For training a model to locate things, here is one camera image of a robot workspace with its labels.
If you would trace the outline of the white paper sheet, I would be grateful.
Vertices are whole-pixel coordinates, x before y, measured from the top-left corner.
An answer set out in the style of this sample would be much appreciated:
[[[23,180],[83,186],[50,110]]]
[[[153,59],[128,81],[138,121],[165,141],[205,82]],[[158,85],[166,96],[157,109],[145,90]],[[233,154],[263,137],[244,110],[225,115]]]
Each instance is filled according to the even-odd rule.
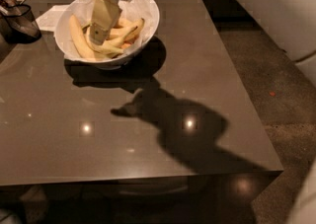
[[[45,32],[54,32],[60,17],[67,8],[67,5],[55,5],[37,17],[39,29]]]

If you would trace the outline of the dark mesh basket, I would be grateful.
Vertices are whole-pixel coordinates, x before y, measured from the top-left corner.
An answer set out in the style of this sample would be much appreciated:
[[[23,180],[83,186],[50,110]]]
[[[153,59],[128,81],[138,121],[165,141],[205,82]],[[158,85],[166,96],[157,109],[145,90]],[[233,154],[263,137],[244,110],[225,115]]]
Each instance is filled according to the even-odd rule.
[[[32,43],[41,38],[40,28],[29,5],[0,7],[4,24],[1,33],[9,43]]]

